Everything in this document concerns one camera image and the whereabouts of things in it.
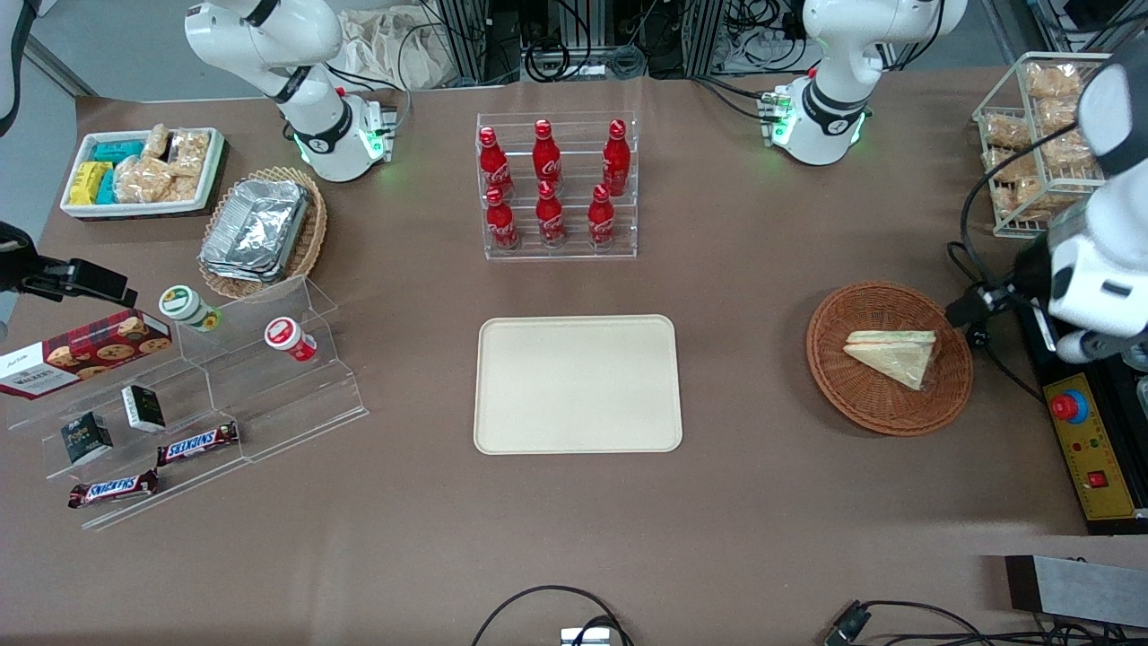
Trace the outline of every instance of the wicker basket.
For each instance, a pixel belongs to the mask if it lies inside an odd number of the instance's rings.
[[[920,392],[845,355],[856,330],[933,330],[937,343]],[[920,436],[948,425],[972,391],[972,358],[964,336],[924,294],[893,282],[858,282],[830,294],[806,334],[809,371],[821,392],[846,418],[890,436]]]
[[[327,205],[323,201],[323,195],[319,193],[319,187],[315,185],[315,180],[308,177],[305,173],[294,169],[294,168],[267,168],[264,170],[256,170],[255,172],[248,174],[246,179],[267,179],[270,181],[284,181],[290,180],[296,181],[311,193],[311,200],[307,205],[305,220],[303,221],[302,228],[300,228],[298,238],[295,240],[295,248],[292,250],[290,259],[287,262],[287,274],[284,277],[290,278],[292,275],[307,275],[315,267],[315,263],[319,259],[319,249],[323,247],[323,236],[327,232]],[[219,220],[219,212],[223,210],[223,204],[231,196],[232,190],[239,185],[236,181],[231,188],[227,188],[227,193],[219,200],[216,204],[215,212],[211,213],[211,220],[208,221],[207,231],[203,233],[203,240],[207,241],[208,235],[211,234],[211,228]],[[259,282],[257,280],[240,280],[238,278],[224,278],[223,275],[216,275],[215,273],[208,271],[203,264],[200,264],[200,273],[203,274],[203,279],[207,281],[211,290],[225,295],[232,298],[240,298],[243,296],[249,296],[259,289],[267,287],[271,282]]]

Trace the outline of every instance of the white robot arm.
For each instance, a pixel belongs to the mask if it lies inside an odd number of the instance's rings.
[[[807,0],[805,29],[823,56],[815,75],[779,85],[765,100],[767,112],[778,119],[770,142],[813,165],[845,156],[885,71],[877,44],[947,34],[965,6],[967,0]]]
[[[1071,364],[1148,341],[1148,39],[1118,49],[1077,108],[1108,181],[1048,228],[1048,312],[1081,328],[1061,338]]]
[[[348,181],[383,158],[379,103],[340,95],[323,69],[342,46],[323,0],[214,0],[187,10],[184,31],[203,62],[279,103],[319,177]]]

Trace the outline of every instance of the coca-cola bottle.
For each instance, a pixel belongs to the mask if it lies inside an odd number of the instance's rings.
[[[587,215],[595,250],[608,249],[614,243],[614,204],[610,203],[610,189],[605,184],[594,187],[594,201]]]
[[[554,194],[561,193],[563,157],[558,143],[551,135],[550,122],[540,118],[534,122],[534,173],[538,181],[550,181],[554,185]]]
[[[510,178],[510,162],[498,145],[495,129],[490,126],[480,129],[479,143],[482,145],[482,151],[479,154],[482,180],[486,181],[487,188],[502,188],[503,197],[509,200],[514,195],[514,181]]]
[[[501,249],[517,249],[522,243],[514,228],[514,211],[503,201],[498,186],[487,188],[487,228],[490,229],[490,239]]]
[[[626,141],[626,122],[620,118],[610,122],[610,140],[602,151],[602,170],[610,194],[615,197],[623,194],[630,176],[630,145]]]
[[[538,232],[542,243],[556,249],[566,242],[566,225],[563,224],[563,204],[554,196],[554,182],[543,179],[538,181],[538,203],[534,207],[538,216]]]

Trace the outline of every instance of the yellow control panel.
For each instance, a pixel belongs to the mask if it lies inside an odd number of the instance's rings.
[[[1134,508],[1108,431],[1083,374],[1045,387],[1061,451],[1089,521],[1132,519]]]

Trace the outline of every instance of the red button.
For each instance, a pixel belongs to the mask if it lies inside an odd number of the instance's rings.
[[[1076,400],[1066,395],[1054,397],[1049,404],[1053,410],[1053,417],[1065,422],[1076,418],[1077,413],[1080,412],[1080,407],[1077,406]]]

